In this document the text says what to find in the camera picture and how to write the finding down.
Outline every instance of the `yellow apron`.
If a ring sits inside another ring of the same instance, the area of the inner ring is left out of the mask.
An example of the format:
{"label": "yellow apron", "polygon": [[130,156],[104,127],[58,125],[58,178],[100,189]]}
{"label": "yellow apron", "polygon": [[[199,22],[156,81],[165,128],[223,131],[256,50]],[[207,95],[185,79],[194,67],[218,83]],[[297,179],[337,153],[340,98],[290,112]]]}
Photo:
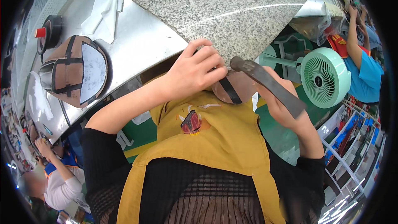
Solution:
{"label": "yellow apron", "polygon": [[251,176],[264,219],[286,223],[269,172],[269,154],[251,100],[224,103],[209,91],[167,102],[150,111],[159,143],[135,159],[127,177],[117,224],[138,223],[145,169],[152,159],[172,157]]}

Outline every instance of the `black mesh top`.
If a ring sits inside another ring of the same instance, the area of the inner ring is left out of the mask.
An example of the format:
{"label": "black mesh top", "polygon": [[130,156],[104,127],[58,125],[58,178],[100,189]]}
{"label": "black mesh top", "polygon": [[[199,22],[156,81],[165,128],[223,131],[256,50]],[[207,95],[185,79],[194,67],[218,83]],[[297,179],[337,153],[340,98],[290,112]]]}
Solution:
{"label": "black mesh top", "polygon": [[[114,224],[131,164],[116,142],[116,135],[85,128],[80,142],[86,201],[96,223]],[[266,145],[279,197],[308,198],[309,215],[302,223],[317,223],[325,198],[324,158],[300,157],[292,166]],[[271,223],[264,220],[251,177],[175,158],[158,158],[147,165],[139,222]]]}

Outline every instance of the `embroidered butterfly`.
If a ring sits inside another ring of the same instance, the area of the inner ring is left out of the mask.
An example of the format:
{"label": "embroidered butterfly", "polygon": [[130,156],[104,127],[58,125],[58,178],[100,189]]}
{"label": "embroidered butterfly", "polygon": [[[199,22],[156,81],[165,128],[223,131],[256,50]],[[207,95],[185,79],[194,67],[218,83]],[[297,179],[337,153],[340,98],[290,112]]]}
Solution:
{"label": "embroidered butterfly", "polygon": [[195,110],[191,110],[181,123],[181,129],[184,134],[193,134],[199,132],[201,126],[202,118],[195,112]]}

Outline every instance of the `red vest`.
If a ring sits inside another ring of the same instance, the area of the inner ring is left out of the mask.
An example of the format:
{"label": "red vest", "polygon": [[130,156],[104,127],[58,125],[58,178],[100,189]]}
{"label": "red vest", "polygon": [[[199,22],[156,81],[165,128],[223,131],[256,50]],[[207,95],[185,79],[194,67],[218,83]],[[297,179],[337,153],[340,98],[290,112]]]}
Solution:
{"label": "red vest", "polygon": [[[328,42],[331,45],[331,48],[336,51],[341,58],[347,58],[348,57],[348,52],[347,52],[347,47],[346,47],[346,40],[344,40],[340,35],[333,35],[333,36],[328,36]],[[366,52],[368,56],[371,56],[371,52],[364,47],[358,45],[363,51]]]}

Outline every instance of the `fan grille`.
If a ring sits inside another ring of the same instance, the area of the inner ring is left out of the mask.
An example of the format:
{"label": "fan grille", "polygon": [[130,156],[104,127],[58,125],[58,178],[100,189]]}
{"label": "fan grille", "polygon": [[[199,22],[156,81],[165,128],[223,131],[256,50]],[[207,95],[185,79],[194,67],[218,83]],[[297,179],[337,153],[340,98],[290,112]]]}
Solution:
{"label": "fan grille", "polygon": [[312,57],[305,65],[303,86],[309,92],[308,97],[320,105],[328,105],[336,94],[334,69],[320,57]]}

